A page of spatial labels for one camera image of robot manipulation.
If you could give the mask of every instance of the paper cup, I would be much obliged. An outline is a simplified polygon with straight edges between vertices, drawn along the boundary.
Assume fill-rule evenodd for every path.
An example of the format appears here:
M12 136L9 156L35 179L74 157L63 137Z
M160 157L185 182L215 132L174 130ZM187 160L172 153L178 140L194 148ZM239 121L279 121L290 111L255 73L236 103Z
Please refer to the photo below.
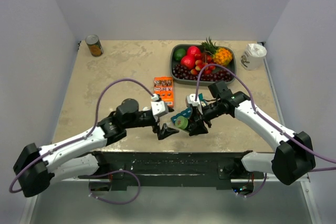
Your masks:
M240 58L240 64L247 70L255 70L263 64L266 53L267 50L262 45L248 44Z

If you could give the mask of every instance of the snack box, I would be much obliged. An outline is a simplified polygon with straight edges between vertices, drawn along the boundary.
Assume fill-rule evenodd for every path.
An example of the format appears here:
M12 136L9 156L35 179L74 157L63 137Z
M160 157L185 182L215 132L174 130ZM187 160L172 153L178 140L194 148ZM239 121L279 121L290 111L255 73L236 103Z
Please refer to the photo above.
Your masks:
M172 77L155 77L154 93L159 94L161 99L166 102L169 107L174 107L174 85Z

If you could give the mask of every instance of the can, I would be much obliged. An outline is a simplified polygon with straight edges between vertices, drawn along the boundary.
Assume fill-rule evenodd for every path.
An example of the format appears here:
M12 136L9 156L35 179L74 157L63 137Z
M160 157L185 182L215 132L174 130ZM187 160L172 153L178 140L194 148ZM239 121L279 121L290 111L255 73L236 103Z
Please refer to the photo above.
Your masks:
M89 35L85 38L85 42L93 56L98 57L103 54L104 50L97 35Z

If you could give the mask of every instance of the gray wall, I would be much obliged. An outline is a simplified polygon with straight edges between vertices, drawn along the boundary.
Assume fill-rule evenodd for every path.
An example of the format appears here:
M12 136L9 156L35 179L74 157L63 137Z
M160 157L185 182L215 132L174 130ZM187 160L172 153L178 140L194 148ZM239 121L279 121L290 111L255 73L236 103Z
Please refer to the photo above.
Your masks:
M50 142L76 42L55 0L0 0L0 9L0 222L9 224L26 202L8 192L12 167L25 145Z
M290 0L266 42L286 124L336 158L336 0ZM317 159L317 167L333 166ZM335 223L335 172L312 173L323 223Z
M56 0L77 39L264 41L289 0Z

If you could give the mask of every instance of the beige tabletop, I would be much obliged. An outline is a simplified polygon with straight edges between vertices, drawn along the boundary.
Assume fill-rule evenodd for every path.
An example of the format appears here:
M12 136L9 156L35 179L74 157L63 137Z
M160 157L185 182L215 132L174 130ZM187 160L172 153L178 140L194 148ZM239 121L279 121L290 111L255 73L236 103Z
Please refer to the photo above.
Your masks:
M103 40L104 54L93 57L82 41L70 79L54 142L65 140L92 127L94 110L100 92L112 81L133 78L153 90L154 77L170 76L169 63L172 49L177 44L199 44L201 41L181 40ZM256 104L278 120L274 98L268 83L265 67L247 71L239 63L246 45L255 41L217 41L217 45L230 48L237 60L237 75L251 89ZM235 80L229 85L233 92L242 90ZM211 99L207 87L200 92ZM174 83L175 112L161 118L172 126L170 117L186 109L185 97L195 93L195 86ZM115 110L126 98L134 98L140 108L150 107L150 96L132 82L111 87L102 99L99 119ZM151 127L128 129L127 137L103 148L104 151L136 152L243 152L254 150L270 152L271 148L253 130L229 115L212 120L208 134L189 137L184 131L165 140L157 140Z

